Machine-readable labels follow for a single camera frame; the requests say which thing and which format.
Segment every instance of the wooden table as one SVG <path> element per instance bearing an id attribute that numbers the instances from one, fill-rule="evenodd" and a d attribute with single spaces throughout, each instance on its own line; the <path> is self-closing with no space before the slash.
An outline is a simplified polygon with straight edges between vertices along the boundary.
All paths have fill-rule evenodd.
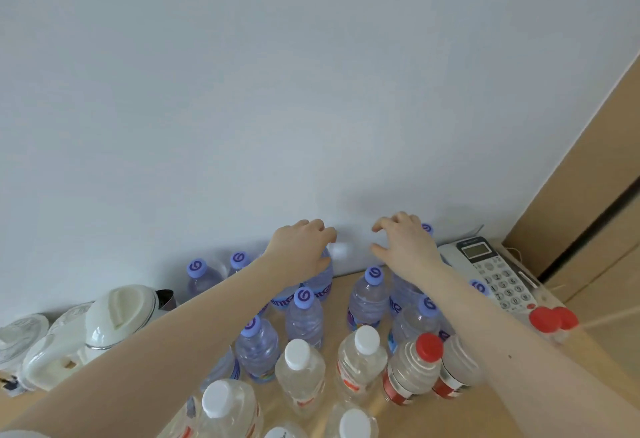
<path id="1" fill-rule="evenodd" d="M 385 270 L 385 273 L 388 278 L 389 271 Z M 332 292 L 323 304 L 325 337 L 321 353 L 327 364 L 327 385 L 320 410 L 308 421 L 300 421 L 286 406 L 282 391 L 275 380 L 263 385 L 254 384 L 258 401 L 264 410 L 265 432 L 278 422 L 288 419 L 304 427 L 311 438 L 323 436 L 327 415 L 338 399 L 334 384 L 335 360 L 340 342 L 349 333 L 346 324 L 349 293 L 362 274 L 356 273 L 333 280 Z M 267 318 L 278 331 L 281 346 L 284 348 L 284 313 L 270 308 Z M 380 340 L 385 345 L 390 325 L 391 318 L 386 315 L 379 328 Z M 585 332 L 573 332 L 563 351 L 631 404 L 640 407 L 640 390 Z M 250 381 L 244 372 L 243 379 Z M 0 396 L 0 427 L 43 395 L 43 392 L 36 392 L 17 398 Z M 379 380 L 363 407 L 377 418 L 381 438 L 424 438 L 427 434 L 447 437 L 522 436 L 498 396 L 487 385 L 471 389 L 455 400 L 445 401 L 427 395 L 416 399 L 409 406 L 398 407 L 385 401 Z"/>

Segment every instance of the red bottle cap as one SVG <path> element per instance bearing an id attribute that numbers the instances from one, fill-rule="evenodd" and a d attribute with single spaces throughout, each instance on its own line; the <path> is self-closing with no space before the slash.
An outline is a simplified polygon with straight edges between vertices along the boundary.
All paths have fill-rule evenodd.
<path id="1" fill-rule="evenodd" d="M 578 317 L 569 308 L 556 307 L 554 313 L 560 317 L 560 328 L 563 330 L 571 330 L 580 323 Z"/>
<path id="2" fill-rule="evenodd" d="M 560 328 L 560 316 L 551 308 L 538 307 L 529 314 L 533 327 L 543 334 L 552 334 Z"/>
<path id="3" fill-rule="evenodd" d="M 422 334 L 415 341 L 415 351 L 423 361 L 437 362 L 442 358 L 444 345 L 438 336 Z"/>

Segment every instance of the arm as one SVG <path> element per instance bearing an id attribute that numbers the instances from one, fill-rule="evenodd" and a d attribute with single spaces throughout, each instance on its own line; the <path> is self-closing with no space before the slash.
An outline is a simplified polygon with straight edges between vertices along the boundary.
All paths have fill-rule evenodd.
<path id="1" fill-rule="evenodd" d="M 440 307 L 528 437 L 628 437 L 640 412 L 442 263 L 416 215 L 382 217 L 373 253 Z"/>
<path id="2" fill-rule="evenodd" d="M 326 269 L 336 231 L 321 220 L 278 229 L 264 255 L 116 345 L 7 430 L 51 438 L 155 437 L 276 293 Z"/>

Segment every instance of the white kettle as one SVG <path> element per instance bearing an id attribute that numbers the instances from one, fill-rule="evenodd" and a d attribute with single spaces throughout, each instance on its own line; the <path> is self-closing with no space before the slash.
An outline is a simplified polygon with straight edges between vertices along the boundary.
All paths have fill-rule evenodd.
<path id="1" fill-rule="evenodd" d="M 143 285 L 112 289 L 87 313 L 46 335 L 29 349 L 22 374 L 45 391 L 52 390 L 82 366 L 102 355 L 150 321 L 168 312 L 166 302 Z"/>

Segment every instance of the kettle handle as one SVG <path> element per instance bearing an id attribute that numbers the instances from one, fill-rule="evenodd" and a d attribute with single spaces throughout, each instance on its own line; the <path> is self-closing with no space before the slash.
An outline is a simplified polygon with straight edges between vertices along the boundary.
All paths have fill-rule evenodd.
<path id="1" fill-rule="evenodd" d="M 84 347 L 84 315 L 38 340 L 22 361 L 24 377 L 45 391 L 52 390 L 82 367 L 74 356 Z M 76 366 L 69 369 L 69 361 Z"/>

